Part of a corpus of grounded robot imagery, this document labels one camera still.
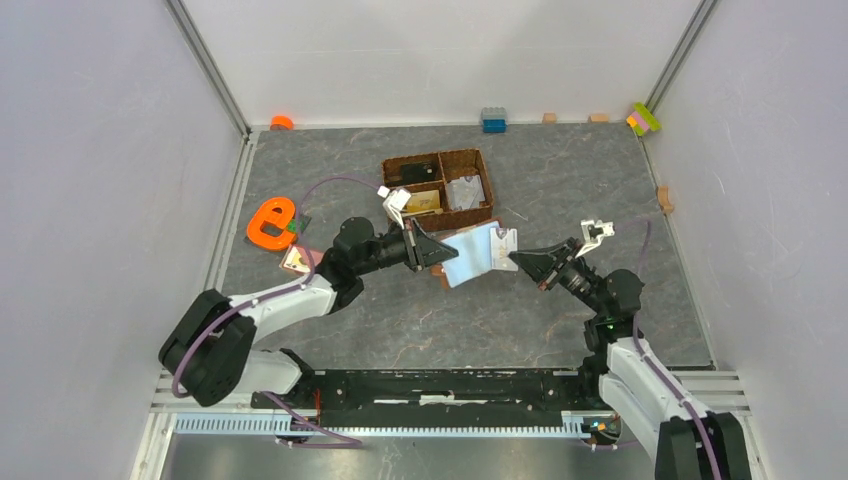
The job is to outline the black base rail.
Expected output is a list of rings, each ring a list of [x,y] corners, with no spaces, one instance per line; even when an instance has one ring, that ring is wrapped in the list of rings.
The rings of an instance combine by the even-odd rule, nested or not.
[[[574,370],[343,370],[304,374],[281,395],[329,427],[556,427],[564,412],[600,412]]]

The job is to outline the green pink yellow brick stack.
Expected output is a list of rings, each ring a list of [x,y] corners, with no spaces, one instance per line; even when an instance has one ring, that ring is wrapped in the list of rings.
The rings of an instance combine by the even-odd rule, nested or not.
[[[634,103],[631,113],[625,119],[627,125],[638,136],[644,137],[651,132],[662,129],[662,124],[652,112],[642,103]]]

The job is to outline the green toy block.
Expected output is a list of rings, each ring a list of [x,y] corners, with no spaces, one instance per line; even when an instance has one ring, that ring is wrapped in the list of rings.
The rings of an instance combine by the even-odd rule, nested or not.
[[[309,215],[301,215],[297,218],[292,218],[286,226],[288,232],[300,234],[306,230],[312,218]]]

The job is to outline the white cards in basket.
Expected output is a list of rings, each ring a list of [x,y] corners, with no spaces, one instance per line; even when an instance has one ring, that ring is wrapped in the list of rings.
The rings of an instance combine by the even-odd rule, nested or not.
[[[479,175],[463,176],[446,184],[446,194],[452,211],[479,208],[485,201],[483,184]]]

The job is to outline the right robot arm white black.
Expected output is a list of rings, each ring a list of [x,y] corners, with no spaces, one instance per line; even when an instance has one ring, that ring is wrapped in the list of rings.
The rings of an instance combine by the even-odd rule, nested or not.
[[[628,269],[599,275],[581,255],[583,246],[570,238],[509,255],[540,290],[561,286],[594,313],[584,324],[590,354],[578,369],[580,400],[619,414],[652,459],[657,479],[751,478],[739,420],[686,390],[639,330],[641,279]]]

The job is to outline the pink card on table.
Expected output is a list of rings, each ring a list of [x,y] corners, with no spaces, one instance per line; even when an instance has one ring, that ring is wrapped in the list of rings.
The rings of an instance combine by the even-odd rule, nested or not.
[[[295,274],[305,275],[311,271],[311,266],[317,266],[324,252],[292,244],[283,255],[279,268]]]

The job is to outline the brown wicker divided basket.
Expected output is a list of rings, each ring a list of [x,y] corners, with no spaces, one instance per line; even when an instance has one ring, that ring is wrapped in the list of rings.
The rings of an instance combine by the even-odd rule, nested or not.
[[[409,193],[389,218],[414,218],[428,232],[456,230],[493,217],[494,193],[482,151],[438,151],[382,162],[382,178],[391,190]]]

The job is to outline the dark grey card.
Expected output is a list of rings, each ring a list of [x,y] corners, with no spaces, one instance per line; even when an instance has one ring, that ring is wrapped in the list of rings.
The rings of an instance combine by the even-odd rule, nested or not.
[[[432,162],[407,163],[399,167],[398,185],[412,185],[435,181],[438,167]]]

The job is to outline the orange plastic letter toy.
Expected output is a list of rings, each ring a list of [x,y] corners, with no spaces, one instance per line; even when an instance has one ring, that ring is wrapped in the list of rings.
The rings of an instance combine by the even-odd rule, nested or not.
[[[298,235],[289,225],[297,213],[295,204],[286,197],[266,200],[248,222],[246,235],[255,246],[270,252],[286,250]]]

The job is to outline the brown leather card holder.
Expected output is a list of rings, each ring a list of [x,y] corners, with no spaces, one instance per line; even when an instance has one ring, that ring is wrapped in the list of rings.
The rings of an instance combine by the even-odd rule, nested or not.
[[[501,226],[501,221],[494,218],[450,233],[439,234],[437,239],[454,248],[458,256],[431,267],[430,274],[440,280],[443,288],[451,289],[490,272],[490,231]]]

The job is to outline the white card with emblem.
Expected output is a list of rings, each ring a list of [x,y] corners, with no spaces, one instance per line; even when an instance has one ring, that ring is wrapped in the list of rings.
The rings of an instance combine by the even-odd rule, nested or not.
[[[514,228],[493,227],[490,233],[491,268],[517,272],[518,265],[510,254],[518,250],[518,231]]]

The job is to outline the blue grey toy brick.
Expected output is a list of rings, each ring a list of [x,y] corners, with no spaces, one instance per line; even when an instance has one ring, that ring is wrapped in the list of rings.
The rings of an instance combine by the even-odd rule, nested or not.
[[[508,127],[507,111],[503,107],[484,107],[480,112],[483,133],[505,133]]]

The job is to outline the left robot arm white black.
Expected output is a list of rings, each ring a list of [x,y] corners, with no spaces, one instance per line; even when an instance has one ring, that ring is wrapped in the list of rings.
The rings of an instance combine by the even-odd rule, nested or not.
[[[158,354],[172,375],[172,394],[209,407],[240,385],[259,390],[269,373],[294,359],[285,353],[256,351],[257,341],[346,308],[363,292],[366,274],[399,264],[417,272],[458,255],[456,248],[425,232],[415,219],[376,234],[368,219],[351,217],[303,279],[232,297],[216,289],[201,292]]]

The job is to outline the wooden arch block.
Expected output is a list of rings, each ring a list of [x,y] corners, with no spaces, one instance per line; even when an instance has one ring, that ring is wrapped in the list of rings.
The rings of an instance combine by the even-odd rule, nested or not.
[[[670,198],[670,189],[668,186],[658,186],[656,189],[656,198],[663,215],[669,215],[675,210],[675,206]]]

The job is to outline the gold card in basket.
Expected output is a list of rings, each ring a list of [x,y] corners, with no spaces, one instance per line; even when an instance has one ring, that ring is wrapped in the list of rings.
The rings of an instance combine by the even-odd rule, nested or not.
[[[414,192],[405,205],[406,213],[429,212],[441,209],[441,194],[438,189]]]

